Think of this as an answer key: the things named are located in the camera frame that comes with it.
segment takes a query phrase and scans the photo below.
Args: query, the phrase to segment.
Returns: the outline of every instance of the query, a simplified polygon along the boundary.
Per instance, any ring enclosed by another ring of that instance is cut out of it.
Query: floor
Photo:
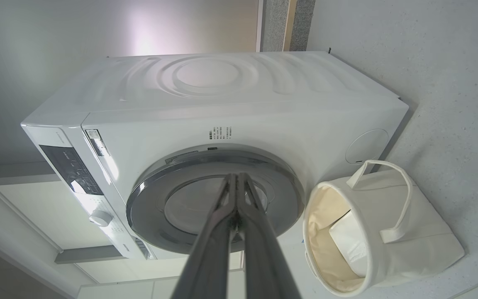
[[[478,285],[478,1],[317,0],[308,50],[332,55],[410,106],[388,161],[407,170],[466,257],[362,298],[455,297]]]

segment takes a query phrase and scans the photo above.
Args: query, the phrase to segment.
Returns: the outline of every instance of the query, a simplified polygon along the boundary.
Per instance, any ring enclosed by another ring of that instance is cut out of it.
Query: wall
[[[187,260],[187,257],[146,261],[123,259],[78,263],[77,265],[98,283],[106,284],[179,276],[182,274]],[[240,252],[230,254],[228,266],[230,270],[241,267]]]
[[[0,194],[63,250],[112,244],[65,182],[4,185]]]
[[[64,299],[34,277],[0,257],[0,299]]]
[[[140,280],[138,282],[83,286],[78,294],[78,299],[169,299],[177,282],[178,277],[173,277],[167,279]],[[245,298],[245,277],[243,271],[234,271],[228,274],[227,298]]]
[[[58,254],[38,233],[0,200],[0,254],[35,279],[76,297],[83,284],[93,284],[75,265],[57,265]]]
[[[0,0],[0,164],[43,161],[20,127],[97,57],[255,51],[257,0]]]

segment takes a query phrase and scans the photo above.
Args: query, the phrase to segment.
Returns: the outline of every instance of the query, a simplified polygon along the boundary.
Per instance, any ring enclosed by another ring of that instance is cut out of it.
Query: round circular cover
[[[222,180],[230,173],[251,176],[277,236],[294,225],[303,212],[302,185],[289,166],[265,155],[215,149],[188,152],[166,161],[144,175],[127,202],[127,219],[133,231],[158,248],[190,253]],[[238,235],[232,240],[232,252],[243,248]]]

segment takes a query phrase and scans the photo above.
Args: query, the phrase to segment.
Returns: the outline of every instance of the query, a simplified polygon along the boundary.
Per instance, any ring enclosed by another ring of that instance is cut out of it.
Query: white washing machine
[[[311,188],[379,157],[407,109],[325,52],[141,56],[99,59],[22,126],[123,256],[167,259],[230,172],[281,244],[302,242]]]

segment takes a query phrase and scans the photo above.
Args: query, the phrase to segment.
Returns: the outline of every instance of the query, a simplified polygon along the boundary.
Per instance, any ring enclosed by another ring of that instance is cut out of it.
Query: printed label
[[[101,135],[99,134],[99,130],[86,130],[86,134],[91,142],[91,146],[95,150],[98,156],[101,157],[110,157],[110,153],[108,153],[108,148],[106,148],[105,143],[102,141]]]
[[[223,140],[232,138],[232,127],[213,127],[209,130],[209,140]]]

